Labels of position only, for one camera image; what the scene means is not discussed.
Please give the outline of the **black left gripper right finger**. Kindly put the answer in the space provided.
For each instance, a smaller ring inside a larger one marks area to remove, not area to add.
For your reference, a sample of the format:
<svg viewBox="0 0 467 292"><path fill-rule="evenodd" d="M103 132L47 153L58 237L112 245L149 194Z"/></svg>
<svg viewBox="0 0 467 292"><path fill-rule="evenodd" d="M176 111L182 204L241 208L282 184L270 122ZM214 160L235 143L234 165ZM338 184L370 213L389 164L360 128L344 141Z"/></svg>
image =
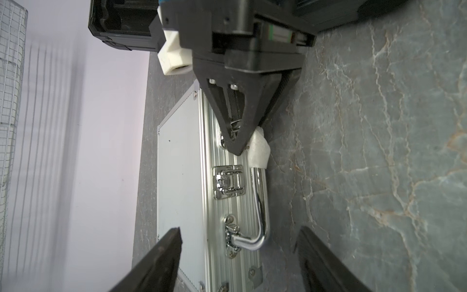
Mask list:
<svg viewBox="0 0 467 292"><path fill-rule="evenodd" d="M294 251L307 292L368 292L363 284L307 226L297 235Z"/></svg>

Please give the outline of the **dark grey poker case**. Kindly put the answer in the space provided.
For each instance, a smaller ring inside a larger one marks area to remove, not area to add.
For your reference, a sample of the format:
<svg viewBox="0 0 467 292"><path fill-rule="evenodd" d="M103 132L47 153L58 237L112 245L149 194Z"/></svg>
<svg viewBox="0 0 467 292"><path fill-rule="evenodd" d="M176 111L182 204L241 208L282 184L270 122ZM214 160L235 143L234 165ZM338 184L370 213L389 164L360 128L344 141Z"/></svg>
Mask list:
<svg viewBox="0 0 467 292"><path fill-rule="evenodd" d="M407 1L274 1L292 5L291 11L319 32L360 23L392 13ZM108 46L126 51L159 52L165 35L158 1L91 1L88 28Z"/></svg>

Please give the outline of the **silver aluminium poker case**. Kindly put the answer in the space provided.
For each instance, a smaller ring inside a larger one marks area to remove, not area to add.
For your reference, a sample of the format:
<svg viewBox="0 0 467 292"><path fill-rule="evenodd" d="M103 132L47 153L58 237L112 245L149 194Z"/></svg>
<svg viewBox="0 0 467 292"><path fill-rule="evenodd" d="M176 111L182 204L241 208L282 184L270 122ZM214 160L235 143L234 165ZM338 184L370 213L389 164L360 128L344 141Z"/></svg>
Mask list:
<svg viewBox="0 0 467 292"><path fill-rule="evenodd" d="M157 231L181 231L179 277L193 292L252 292L270 234L270 147L257 128L241 155L194 82L158 126Z"/></svg>

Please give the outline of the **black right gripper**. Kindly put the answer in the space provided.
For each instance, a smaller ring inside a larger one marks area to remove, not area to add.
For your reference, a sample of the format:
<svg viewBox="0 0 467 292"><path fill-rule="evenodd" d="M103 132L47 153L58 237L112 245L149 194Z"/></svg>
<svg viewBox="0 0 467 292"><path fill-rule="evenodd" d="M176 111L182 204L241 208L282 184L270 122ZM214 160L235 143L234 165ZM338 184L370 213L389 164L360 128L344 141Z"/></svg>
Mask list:
<svg viewBox="0 0 467 292"><path fill-rule="evenodd" d="M304 56L298 48L313 46L317 30L271 1L169 3L225 147L239 156L256 127L272 121L300 79Z"/></svg>

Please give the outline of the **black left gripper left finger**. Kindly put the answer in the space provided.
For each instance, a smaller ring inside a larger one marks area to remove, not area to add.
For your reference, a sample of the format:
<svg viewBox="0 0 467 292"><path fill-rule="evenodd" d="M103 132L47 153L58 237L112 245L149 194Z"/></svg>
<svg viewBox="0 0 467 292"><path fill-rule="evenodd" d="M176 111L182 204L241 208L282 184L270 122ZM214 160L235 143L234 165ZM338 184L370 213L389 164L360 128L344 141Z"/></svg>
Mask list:
<svg viewBox="0 0 467 292"><path fill-rule="evenodd" d="M171 228L112 292L172 292L181 251L180 228Z"/></svg>

